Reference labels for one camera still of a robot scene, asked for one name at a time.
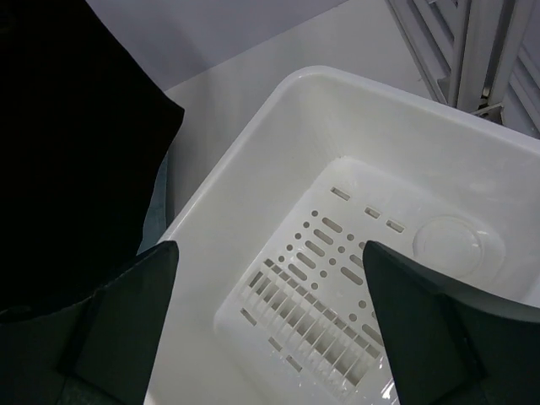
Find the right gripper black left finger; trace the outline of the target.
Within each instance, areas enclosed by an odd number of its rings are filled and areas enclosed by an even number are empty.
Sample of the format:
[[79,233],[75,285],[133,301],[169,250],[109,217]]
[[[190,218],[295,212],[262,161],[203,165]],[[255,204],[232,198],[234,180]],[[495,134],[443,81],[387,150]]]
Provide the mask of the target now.
[[144,402],[179,258],[175,242],[161,242],[85,302],[60,359],[58,403]]

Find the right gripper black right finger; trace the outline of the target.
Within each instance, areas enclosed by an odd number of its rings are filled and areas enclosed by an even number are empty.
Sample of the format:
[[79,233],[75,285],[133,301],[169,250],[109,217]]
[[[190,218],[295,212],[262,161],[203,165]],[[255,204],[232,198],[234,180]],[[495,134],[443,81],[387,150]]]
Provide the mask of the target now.
[[462,325],[422,268],[373,240],[363,262],[400,403],[487,403]]

